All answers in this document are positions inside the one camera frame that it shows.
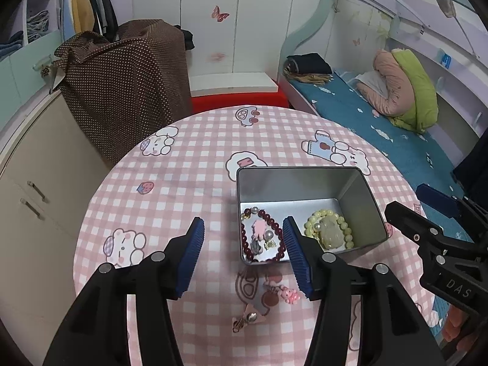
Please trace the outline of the right hand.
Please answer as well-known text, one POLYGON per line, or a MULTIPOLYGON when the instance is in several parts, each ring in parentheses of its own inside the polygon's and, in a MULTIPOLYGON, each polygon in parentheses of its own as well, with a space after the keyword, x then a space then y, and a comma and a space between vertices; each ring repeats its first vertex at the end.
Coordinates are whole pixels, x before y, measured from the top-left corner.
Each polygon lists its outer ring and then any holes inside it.
MULTIPOLYGON (((452 340, 456 339, 460 332, 462 325, 467 319, 467 314, 456 308, 453 305, 450 305, 447 313, 447 319, 445 324, 442 328, 442 337, 447 342, 451 342, 452 340)), ((473 346, 475 341, 477 340, 478 333, 471 333, 468 336, 463 337, 457 343, 457 350, 467 352, 473 346)))

